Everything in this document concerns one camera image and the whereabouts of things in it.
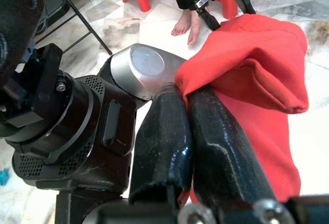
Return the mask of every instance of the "red towel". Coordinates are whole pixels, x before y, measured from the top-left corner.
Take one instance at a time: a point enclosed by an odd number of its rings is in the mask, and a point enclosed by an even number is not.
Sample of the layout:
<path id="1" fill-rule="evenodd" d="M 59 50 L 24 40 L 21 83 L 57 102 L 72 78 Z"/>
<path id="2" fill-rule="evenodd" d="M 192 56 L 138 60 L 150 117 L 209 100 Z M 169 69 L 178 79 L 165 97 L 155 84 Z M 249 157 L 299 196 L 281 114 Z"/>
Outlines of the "red towel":
<path id="1" fill-rule="evenodd" d="M 280 201 L 300 192 L 287 114 L 308 108 L 306 50 L 297 25 L 245 14 L 223 22 L 176 76 L 186 103 L 198 88 L 214 88 L 246 132 Z"/>

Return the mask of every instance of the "human foot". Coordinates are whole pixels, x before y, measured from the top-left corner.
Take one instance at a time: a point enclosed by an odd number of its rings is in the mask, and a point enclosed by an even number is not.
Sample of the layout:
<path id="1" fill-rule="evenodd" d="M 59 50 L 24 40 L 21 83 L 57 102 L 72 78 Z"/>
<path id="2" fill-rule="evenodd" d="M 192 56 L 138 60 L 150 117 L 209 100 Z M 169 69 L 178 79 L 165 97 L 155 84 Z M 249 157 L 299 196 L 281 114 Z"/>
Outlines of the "human foot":
<path id="1" fill-rule="evenodd" d="M 183 14 L 171 32 L 171 35 L 177 36 L 185 34 L 191 26 L 191 11 L 189 9 L 183 10 Z"/>
<path id="2" fill-rule="evenodd" d="M 193 45 L 200 34 L 200 29 L 201 29 L 201 18 L 199 17 L 199 15 L 197 14 L 196 11 L 192 11 L 191 14 L 191 31 L 190 31 L 190 35 L 189 35 L 189 39 L 187 44 L 188 45 Z"/>

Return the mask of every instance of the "blue object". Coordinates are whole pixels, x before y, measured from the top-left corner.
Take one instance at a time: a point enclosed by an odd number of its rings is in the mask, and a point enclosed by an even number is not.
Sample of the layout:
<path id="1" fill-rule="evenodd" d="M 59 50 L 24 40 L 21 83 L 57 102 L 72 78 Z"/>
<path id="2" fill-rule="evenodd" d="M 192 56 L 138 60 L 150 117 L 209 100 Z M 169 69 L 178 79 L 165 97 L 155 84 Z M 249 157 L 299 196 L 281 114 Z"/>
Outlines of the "blue object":
<path id="1" fill-rule="evenodd" d="M 0 185 L 5 185 L 7 183 L 9 178 L 8 171 L 8 169 L 3 169 L 0 172 Z"/>

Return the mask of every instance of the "black metal rod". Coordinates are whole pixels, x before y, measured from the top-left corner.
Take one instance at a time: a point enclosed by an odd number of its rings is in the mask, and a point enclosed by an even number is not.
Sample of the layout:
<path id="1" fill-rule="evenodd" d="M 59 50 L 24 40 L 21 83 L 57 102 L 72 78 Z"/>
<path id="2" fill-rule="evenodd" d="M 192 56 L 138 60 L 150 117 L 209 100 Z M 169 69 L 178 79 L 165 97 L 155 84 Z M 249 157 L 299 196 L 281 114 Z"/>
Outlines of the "black metal rod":
<path id="1" fill-rule="evenodd" d="M 80 37 L 78 40 L 76 40 L 75 43 L 73 43 L 71 46 L 69 46 L 67 49 L 65 49 L 63 51 L 63 54 L 65 54 L 67 51 L 69 51 L 70 49 L 72 49 L 74 46 L 76 46 L 79 42 L 81 42 L 83 39 L 85 39 L 87 36 L 89 36 L 92 32 L 89 31 L 87 34 L 85 34 L 84 36 Z"/>
<path id="2" fill-rule="evenodd" d="M 98 36 L 98 34 L 95 32 L 95 30 L 91 27 L 91 25 L 88 23 L 88 21 L 84 18 L 84 16 L 80 13 L 79 9 L 76 8 L 76 6 L 73 4 L 73 2 L 71 0 L 66 0 L 66 2 L 72 7 L 72 9 L 74 10 L 74 12 L 76 13 L 76 15 L 79 17 L 79 19 L 81 19 L 81 21 L 83 22 L 83 24 L 87 27 L 87 29 L 96 37 L 96 39 L 98 40 L 98 42 L 103 46 L 103 48 L 107 51 L 107 53 L 109 55 L 112 55 L 113 53 L 111 52 L 111 50 L 107 47 L 107 45 L 103 42 L 103 40 Z"/>
<path id="3" fill-rule="evenodd" d="M 39 39 L 35 44 L 38 44 L 39 42 L 41 42 L 44 38 L 48 37 L 49 35 L 53 34 L 55 31 L 57 31 L 59 28 L 61 28 L 64 24 L 66 24 L 67 22 L 69 22 L 72 18 L 74 18 L 75 16 L 77 16 L 76 14 L 72 15 L 71 17 L 69 17 L 67 20 L 65 20 L 63 23 L 61 23 L 58 27 L 56 27 L 54 30 L 52 30 L 51 32 L 49 32 L 48 34 L 46 34 L 45 36 L 43 36 L 41 39 Z"/>

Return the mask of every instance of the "tile floor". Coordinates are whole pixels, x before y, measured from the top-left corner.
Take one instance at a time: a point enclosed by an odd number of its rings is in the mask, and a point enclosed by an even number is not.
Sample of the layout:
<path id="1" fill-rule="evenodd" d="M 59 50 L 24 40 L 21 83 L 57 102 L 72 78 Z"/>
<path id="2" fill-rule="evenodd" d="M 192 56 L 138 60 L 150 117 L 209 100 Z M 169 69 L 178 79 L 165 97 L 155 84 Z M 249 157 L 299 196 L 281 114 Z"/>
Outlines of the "tile floor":
<path id="1" fill-rule="evenodd" d="M 113 52 L 133 43 L 143 43 L 175 53 L 185 59 L 196 54 L 207 39 L 210 31 L 203 28 L 198 42 L 187 46 L 188 33 L 173 37 L 170 32 L 180 17 L 175 0 L 150 0 L 152 9 L 141 12 L 135 0 L 73 0 L 85 18 L 100 34 Z M 301 194 L 329 193 L 329 138 L 326 133 L 329 121 L 329 0 L 251 0 L 255 10 L 279 20 L 291 21 L 299 25 L 308 40 L 306 56 L 306 86 L 309 94 L 309 111 L 289 117 L 290 146 L 293 159 L 302 179 Z M 212 2 L 211 13 L 218 21 L 224 21 L 221 4 Z M 63 18 L 72 15 L 69 11 Z M 62 49 L 72 44 L 86 33 L 81 21 L 75 18 L 48 37 L 38 47 L 50 42 Z M 73 49 L 63 55 L 61 68 L 73 77 L 96 74 L 108 55 L 92 35 L 88 36 Z M 149 104 L 138 112 L 136 128 L 146 114 Z M 0 143 L 1 150 L 6 151 L 2 165 L 10 165 L 11 148 Z M 52 213 L 55 193 L 39 191 L 24 185 L 11 175 L 5 193 L 14 193 L 21 201 L 17 203 L 14 196 L 9 199 L 11 207 L 0 212 L 0 220 L 6 223 L 45 223 Z M 40 204 L 33 200 L 47 199 Z M 44 212 L 36 217 L 31 205 L 43 205 Z"/>

